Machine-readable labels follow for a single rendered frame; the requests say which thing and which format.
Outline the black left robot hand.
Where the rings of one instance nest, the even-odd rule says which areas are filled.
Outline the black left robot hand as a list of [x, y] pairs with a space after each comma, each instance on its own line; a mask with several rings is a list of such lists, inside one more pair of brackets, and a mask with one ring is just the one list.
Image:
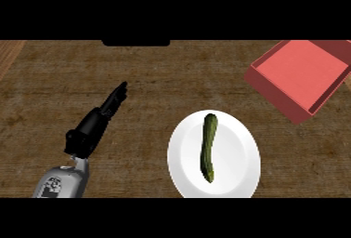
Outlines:
[[123, 82], [111, 92], [101, 107], [96, 107], [85, 117], [79, 126], [67, 133], [65, 153], [87, 159], [98, 147], [108, 128], [108, 122], [127, 98], [127, 82]]

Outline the white oval plate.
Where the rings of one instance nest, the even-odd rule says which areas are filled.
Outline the white oval plate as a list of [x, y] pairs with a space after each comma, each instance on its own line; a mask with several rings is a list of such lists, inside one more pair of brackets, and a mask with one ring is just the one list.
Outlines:
[[[219, 119], [211, 148], [214, 181], [201, 171], [205, 116]], [[250, 198], [262, 178], [262, 156], [256, 139], [242, 122], [228, 113], [204, 110], [177, 125], [167, 148], [167, 165], [175, 186], [185, 198]]]

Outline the red open box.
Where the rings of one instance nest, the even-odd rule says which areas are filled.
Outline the red open box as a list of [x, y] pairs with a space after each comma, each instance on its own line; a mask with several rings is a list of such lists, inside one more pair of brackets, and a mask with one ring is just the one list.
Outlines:
[[351, 40], [282, 40], [244, 75], [294, 124], [315, 116], [351, 75]]

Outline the green cucumber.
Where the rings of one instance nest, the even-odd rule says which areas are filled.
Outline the green cucumber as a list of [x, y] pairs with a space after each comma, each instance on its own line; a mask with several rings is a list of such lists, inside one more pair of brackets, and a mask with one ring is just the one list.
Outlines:
[[217, 133], [219, 119], [217, 116], [210, 113], [205, 116], [204, 123], [204, 141], [203, 141], [203, 151], [201, 151], [201, 170], [208, 183], [214, 181], [214, 168], [211, 162], [211, 148], [214, 137]]

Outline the black appliance edge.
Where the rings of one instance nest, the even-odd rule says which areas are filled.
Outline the black appliance edge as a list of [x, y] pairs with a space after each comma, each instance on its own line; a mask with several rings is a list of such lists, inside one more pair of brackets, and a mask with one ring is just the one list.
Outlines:
[[105, 46], [169, 46], [170, 41], [102, 40]]

